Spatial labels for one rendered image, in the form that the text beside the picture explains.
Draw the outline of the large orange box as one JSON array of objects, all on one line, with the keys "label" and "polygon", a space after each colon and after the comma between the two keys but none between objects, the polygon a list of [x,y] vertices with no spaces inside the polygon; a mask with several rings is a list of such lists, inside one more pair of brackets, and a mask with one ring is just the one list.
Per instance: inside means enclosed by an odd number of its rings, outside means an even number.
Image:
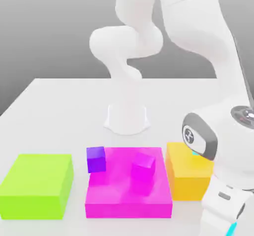
[{"label": "large orange box", "polygon": [[172,199],[201,201],[209,186],[214,162],[193,154],[182,142],[169,142],[165,164]]}]

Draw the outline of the small purple cube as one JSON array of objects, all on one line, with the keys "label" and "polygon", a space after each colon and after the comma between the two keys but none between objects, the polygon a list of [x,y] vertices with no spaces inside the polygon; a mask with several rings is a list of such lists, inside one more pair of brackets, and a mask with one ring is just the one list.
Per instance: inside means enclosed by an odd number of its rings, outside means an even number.
[{"label": "small purple cube", "polygon": [[106,171],[106,155],[105,148],[87,147],[87,168],[89,173],[105,172]]}]

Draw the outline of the small magenta cube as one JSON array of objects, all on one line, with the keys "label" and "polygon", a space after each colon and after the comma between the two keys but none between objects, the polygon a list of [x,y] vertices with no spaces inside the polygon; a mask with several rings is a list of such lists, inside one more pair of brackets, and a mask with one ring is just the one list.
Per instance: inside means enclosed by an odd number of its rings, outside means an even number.
[{"label": "small magenta cube", "polygon": [[154,186],[156,158],[137,152],[131,164],[131,189],[134,193],[148,196]]}]

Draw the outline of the large magenta box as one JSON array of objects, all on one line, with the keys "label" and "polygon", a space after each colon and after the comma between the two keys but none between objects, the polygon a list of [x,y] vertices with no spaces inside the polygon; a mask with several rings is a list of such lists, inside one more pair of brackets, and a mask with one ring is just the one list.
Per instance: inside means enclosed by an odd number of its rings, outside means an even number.
[{"label": "large magenta box", "polygon": [[[153,159],[146,178],[134,169],[137,154]],[[170,218],[173,202],[160,147],[106,147],[106,171],[91,173],[87,218]]]}]

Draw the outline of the large lime green box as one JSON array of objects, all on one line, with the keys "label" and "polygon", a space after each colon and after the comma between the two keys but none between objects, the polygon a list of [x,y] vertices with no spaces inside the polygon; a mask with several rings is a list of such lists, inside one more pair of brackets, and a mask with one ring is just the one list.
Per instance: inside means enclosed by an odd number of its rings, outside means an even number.
[{"label": "large lime green box", "polygon": [[70,154],[20,154],[0,184],[0,217],[61,220],[73,176]]}]

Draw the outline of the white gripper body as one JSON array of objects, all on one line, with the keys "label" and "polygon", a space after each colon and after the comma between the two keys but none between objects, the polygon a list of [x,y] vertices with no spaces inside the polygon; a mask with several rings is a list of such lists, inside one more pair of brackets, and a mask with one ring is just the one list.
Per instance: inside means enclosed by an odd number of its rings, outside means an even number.
[{"label": "white gripper body", "polygon": [[245,208],[244,199],[203,199],[202,222],[208,224],[233,224]]}]

